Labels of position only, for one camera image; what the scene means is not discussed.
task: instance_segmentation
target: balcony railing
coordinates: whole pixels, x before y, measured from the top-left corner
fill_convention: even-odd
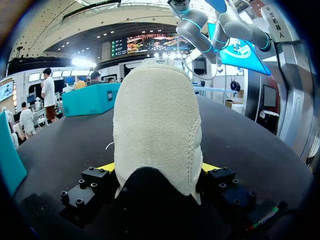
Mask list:
[[[211,23],[215,22],[216,18],[215,18],[213,8],[211,10],[210,8],[204,8],[202,5],[198,5],[198,4],[191,4],[190,8],[197,9],[197,10],[200,10],[202,12],[207,13],[208,21]],[[145,2],[110,3],[110,4],[100,5],[98,7],[93,7],[90,9],[85,9],[83,11],[77,12],[71,16],[66,17],[60,23],[51,27],[48,30],[47,35],[48,36],[51,35],[52,33],[56,32],[57,30],[65,27],[66,25],[78,22],[83,19],[93,17],[97,14],[102,14],[102,13],[111,12],[111,11],[119,11],[119,10],[123,10],[123,9],[130,9],[130,10],[132,10],[132,9],[135,9],[135,10],[147,9],[147,10],[158,10],[158,11],[170,12],[168,4],[145,3]]]

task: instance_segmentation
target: cable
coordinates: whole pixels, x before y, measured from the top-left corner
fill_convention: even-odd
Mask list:
[[[110,142],[110,143],[105,147],[105,150],[107,150],[108,147],[109,147],[111,144],[115,144],[115,142],[114,142],[114,141]]]
[[[183,57],[182,57],[182,55],[181,55],[181,52],[180,52],[180,44],[179,44],[179,43],[180,43],[180,34],[178,34],[178,39],[177,39],[177,45],[176,45],[176,47],[177,47],[177,50],[178,50],[178,54],[181,56],[180,59],[181,59],[182,63],[186,66],[186,68],[187,68],[190,72],[192,72],[195,76],[197,76],[198,78],[200,78],[200,79],[202,79],[202,80],[205,80],[205,81],[213,80],[213,79],[216,77],[217,72],[218,72],[218,58],[217,58],[217,56],[215,56],[215,61],[216,61],[216,62],[215,62],[215,64],[216,64],[215,74],[213,75],[212,78],[203,78],[203,77],[199,76],[198,74],[196,74],[193,70],[191,70],[191,69],[188,67],[186,61],[183,59]]]

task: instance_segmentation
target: ceiling light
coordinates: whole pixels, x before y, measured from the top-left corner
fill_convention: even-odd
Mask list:
[[[95,68],[97,66],[97,64],[92,61],[79,59],[79,58],[73,59],[72,64],[77,67],[89,67],[89,68]]]

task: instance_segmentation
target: man in white shirt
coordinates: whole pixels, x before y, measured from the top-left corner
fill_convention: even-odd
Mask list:
[[[22,111],[20,114],[19,123],[24,128],[24,132],[28,138],[36,134],[35,125],[34,125],[34,116],[30,109],[27,108],[26,102],[23,102]]]
[[[50,77],[51,69],[46,68],[43,71],[44,82],[41,91],[41,97],[44,98],[44,107],[46,112],[46,118],[51,120],[52,123],[57,121],[56,111],[55,111],[55,83],[52,77]]]

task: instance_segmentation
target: black table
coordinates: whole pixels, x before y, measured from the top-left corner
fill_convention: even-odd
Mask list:
[[[249,118],[207,98],[197,99],[203,161],[236,171],[240,183],[258,193],[258,203],[268,198],[297,208],[312,180],[300,158]],[[60,192],[76,185],[83,170],[112,163],[114,147],[105,147],[113,142],[113,113],[111,109],[101,115],[64,117],[23,143],[17,152],[28,176],[15,201],[43,192],[60,201]],[[271,235],[285,221],[275,225]]]

